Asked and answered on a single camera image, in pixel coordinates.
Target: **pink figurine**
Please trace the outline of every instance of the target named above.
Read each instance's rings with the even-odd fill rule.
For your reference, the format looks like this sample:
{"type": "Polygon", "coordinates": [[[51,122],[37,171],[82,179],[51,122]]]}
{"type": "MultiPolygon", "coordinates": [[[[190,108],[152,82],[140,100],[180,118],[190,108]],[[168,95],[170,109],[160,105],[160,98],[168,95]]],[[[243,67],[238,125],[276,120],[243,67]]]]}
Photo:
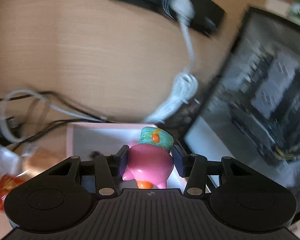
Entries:
{"type": "Polygon", "coordinates": [[[130,148],[128,166],[123,180],[135,179],[139,188],[167,188],[173,170],[172,156],[151,144],[137,144],[130,148]]]}

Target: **white cable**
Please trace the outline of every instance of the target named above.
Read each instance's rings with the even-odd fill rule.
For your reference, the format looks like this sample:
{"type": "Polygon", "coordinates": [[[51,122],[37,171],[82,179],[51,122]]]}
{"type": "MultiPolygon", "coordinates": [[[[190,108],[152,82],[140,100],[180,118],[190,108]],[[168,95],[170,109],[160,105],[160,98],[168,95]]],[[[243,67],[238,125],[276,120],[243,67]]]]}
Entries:
{"type": "Polygon", "coordinates": [[[179,73],[172,84],[168,99],[163,102],[151,115],[143,120],[145,123],[164,123],[183,103],[187,104],[198,90],[198,81],[191,75],[195,67],[195,56],[188,30],[190,20],[194,17],[194,9],[190,0],[170,0],[171,8],[177,13],[178,22],[189,53],[190,63],[179,73]]]}
{"type": "Polygon", "coordinates": [[[87,116],[87,115],[83,115],[83,114],[77,114],[77,113],[73,113],[73,112],[70,112],[70,111],[67,111],[67,110],[64,110],[58,106],[56,106],[55,104],[51,103],[45,96],[39,94],[39,93],[36,93],[32,90],[28,90],[28,89],[21,89],[21,90],[15,90],[15,91],[12,91],[10,92],[9,94],[7,94],[5,96],[5,98],[1,101],[1,104],[0,104],[0,130],[2,132],[2,135],[10,142],[12,143],[19,143],[19,142],[22,142],[25,138],[17,138],[15,137],[8,125],[7,125],[7,117],[6,117],[6,108],[7,108],[7,103],[8,101],[15,95],[15,94],[19,94],[19,93],[25,93],[25,94],[29,94],[29,95],[32,95],[34,98],[37,98],[41,101],[43,101],[44,103],[47,103],[49,104],[49,106],[58,111],[58,112],[61,112],[61,113],[64,113],[64,114],[68,114],[68,115],[71,115],[71,116],[74,116],[74,117],[78,117],[78,118],[82,118],[82,119],[87,119],[87,120],[91,120],[91,121],[97,121],[99,122],[100,120],[96,119],[96,118],[93,118],[93,117],[90,117],[90,116],[87,116]]]}

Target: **silver screw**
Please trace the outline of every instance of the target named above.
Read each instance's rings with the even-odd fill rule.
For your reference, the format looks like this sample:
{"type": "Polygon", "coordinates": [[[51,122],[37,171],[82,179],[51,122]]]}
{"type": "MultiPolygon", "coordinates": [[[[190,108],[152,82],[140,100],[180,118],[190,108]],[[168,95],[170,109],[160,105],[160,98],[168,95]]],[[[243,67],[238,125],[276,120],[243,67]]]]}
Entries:
{"type": "Polygon", "coordinates": [[[114,190],[109,187],[104,187],[101,190],[99,190],[99,194],[103,196],[110,196],[114,193],[114,190]]]}
{"type": "Polygon", "coordinates": [[[202,194],[202,189],[198,188],[198,187],[191,187],[187,190],[187,193],[189,195],[194,195],[194,196],[198,196],[202,194]]]}

